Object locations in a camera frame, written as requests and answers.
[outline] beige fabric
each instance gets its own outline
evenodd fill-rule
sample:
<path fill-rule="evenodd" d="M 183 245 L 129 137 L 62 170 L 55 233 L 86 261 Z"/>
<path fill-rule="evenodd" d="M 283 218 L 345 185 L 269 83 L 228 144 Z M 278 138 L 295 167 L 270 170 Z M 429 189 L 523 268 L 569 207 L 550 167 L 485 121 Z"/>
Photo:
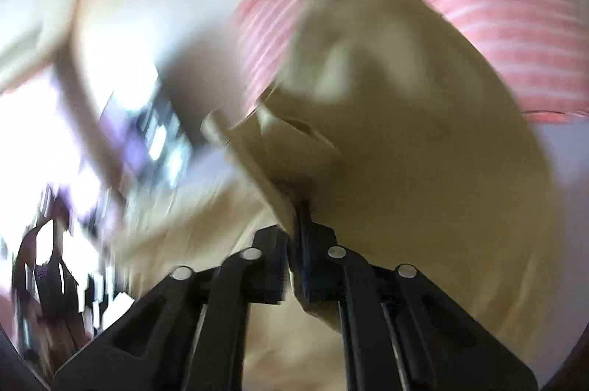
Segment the beige fabric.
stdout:
<path fill-rule="evenodd" d="M 308 0 L 260 108 L 233 129 L 214 113 L 203 130 L 244 178 L 196 203 L 184 228 L 128 248 L 149 272 L 142 290 L 182 260 L 220 261 L 262 223 L 292 233 L 305 197 L 342 245 L 416 265 L 532 356 L 559 268 L 549 171 L 488 63 L 421 0 Z M 341 341 L 289 293 L 252 310 L 244 376 L 255 389 L 345 389 Z"/>

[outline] pink striped fabric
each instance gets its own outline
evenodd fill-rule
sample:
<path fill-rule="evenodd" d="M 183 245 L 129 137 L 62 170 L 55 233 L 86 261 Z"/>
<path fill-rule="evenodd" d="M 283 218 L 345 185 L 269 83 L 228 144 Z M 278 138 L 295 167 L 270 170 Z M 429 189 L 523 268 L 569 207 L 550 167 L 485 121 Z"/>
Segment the pink striped fabric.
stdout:
<path fill-rule="evenodd" d="M 572 0 L 425 0 L 485 56 L 537 121 L 589 115 L 589 34 Z M 301 0 L 243 0 L 237 11 L 248 110 L 285 57 Z"/>

